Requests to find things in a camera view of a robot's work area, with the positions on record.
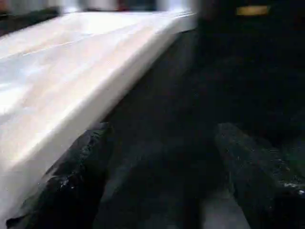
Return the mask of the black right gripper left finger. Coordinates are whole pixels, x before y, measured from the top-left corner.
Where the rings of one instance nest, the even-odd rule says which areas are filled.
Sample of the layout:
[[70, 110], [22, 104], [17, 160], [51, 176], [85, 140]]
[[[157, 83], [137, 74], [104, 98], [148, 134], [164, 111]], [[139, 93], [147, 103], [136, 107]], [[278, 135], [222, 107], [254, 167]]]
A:
[[113, 149], [109, 123], [87, 130], [6, 220], [6, 228], [90, 229], [104, 193]]

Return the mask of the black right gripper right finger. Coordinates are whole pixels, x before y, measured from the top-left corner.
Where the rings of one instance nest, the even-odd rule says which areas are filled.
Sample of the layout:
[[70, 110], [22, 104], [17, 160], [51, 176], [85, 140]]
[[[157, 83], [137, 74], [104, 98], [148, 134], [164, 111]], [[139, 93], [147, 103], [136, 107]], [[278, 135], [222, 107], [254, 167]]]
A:
[[251, 228], [305, 227], [305, 179], [279, 149], [232, 123], [218, 124], [214, 139], [231, 192]]

